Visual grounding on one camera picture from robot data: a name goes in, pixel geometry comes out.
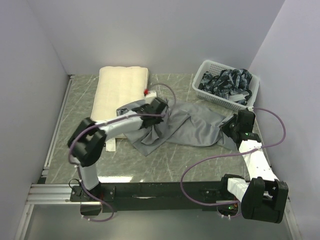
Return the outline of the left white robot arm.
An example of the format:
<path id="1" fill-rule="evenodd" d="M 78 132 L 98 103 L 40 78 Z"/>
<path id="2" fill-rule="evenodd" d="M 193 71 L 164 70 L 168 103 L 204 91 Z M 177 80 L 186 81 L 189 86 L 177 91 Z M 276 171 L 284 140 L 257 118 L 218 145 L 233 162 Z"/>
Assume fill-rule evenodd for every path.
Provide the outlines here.
<path id="1" fill-rule="evenodd" d="M 88 201 L 103 198 L 97 175 L 99 160 L 105 142 L 116 136 L 147 129 L 164 121 L 168 104 L 159 97 L 131 102 L 116 110 L 116 117 L 94 121 L 83 119 L 68 140 L 68 162 L 78 172 L 82 195 Z"/>

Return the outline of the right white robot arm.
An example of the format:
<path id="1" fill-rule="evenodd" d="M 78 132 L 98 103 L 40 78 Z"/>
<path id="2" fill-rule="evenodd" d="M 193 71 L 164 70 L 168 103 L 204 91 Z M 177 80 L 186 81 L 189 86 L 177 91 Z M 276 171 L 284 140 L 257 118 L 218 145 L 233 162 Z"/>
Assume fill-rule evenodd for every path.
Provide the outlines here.
<path id="1" fill-rule="evenodd" d="M 255 120 L 254 112 L 241 109 L 220 128 L 235 142 L 250 180 L 230 176 L 219 187 L 219 193 L 226 200 L 235 196 L 240 201 L 245 219 L 279 224 L 283 220 L 289 187 L 270 167 L 263 152 L 265 146 L 259 135 L 253 132 Z"/>

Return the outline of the cream white pillow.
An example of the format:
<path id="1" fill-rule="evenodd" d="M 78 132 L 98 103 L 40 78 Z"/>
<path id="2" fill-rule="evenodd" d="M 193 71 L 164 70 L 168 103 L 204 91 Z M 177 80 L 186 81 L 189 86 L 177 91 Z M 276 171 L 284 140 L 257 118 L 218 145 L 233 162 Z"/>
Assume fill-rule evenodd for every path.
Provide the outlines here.
<path id="1" fill-rule="evenodd" d="M 148 78 L 145 67 L 102 67 L 90 118 L 95 122 L 111 120 L 117 116 L 118 108 L 142 100 Z"/>

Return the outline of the grey pillowcase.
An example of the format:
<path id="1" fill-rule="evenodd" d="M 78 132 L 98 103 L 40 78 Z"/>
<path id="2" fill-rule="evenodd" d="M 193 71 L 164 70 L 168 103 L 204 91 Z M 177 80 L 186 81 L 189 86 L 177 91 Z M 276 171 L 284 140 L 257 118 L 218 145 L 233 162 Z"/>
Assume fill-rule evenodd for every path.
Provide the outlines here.
<path id="1" fill-rule="evenodd" d="M 165 142 L 189 147 L 218 145 L 229 150 L 237 149 L 234 141 L 220 128 L 230 119 L 229 116 L 194 103 L 174 104 L 170 100 L 168 105 L 172 112 L 166 113 L 163 122 L 124 134 L 144 156 L 148 156 Z"/>

